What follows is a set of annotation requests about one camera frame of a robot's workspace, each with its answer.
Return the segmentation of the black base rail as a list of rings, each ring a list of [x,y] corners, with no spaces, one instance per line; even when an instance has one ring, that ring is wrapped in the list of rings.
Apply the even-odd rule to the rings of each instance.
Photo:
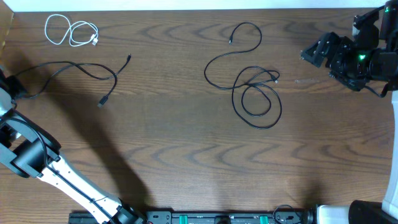
[[[315,218],[307,212],[277,210],[265,213],[176,213],[166,211],[147,212],[144,218],[122,218],[113,223],[141,224],[296,224],[314,223]]]

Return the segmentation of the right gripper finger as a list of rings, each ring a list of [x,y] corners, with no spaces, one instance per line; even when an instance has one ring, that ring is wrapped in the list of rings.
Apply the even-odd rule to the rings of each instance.
[[[334,32],[327,32],[319,37],[314,44],[301,51],[303,59],[333,58],[341,42],[340,36]]]
[[[323,53],[303,53],[303,59],[306,60],[307,62],[309,62],[310,64],[316,66],[317,68],[320,68],[324,59],[327,58],[328,55],[327,54],[323,54]]]

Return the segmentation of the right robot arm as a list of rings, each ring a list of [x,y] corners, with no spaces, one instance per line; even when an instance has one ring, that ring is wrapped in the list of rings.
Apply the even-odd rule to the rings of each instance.
[[[387,1],[353,19],[353,38],[334,32],[322,35],[300,54],[316,67],[325,65],[330,76],[353,91],[370,81],[385,82],[378,97],[392,93],[397,109],[397,1]],[[347,206],[317,205],[301,217],[302,223],[397,223],[397,146],[393,146],[387,191],[381,202],[355,200]]]

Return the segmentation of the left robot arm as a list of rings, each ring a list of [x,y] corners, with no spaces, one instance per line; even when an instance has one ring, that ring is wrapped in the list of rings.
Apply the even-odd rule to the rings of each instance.
[[[76,170],[48,132],[16,110],[25,89],[1,75],[1,164],[23,178],[37,178],[84,207],[96,223],[145,223],[146,217]]]

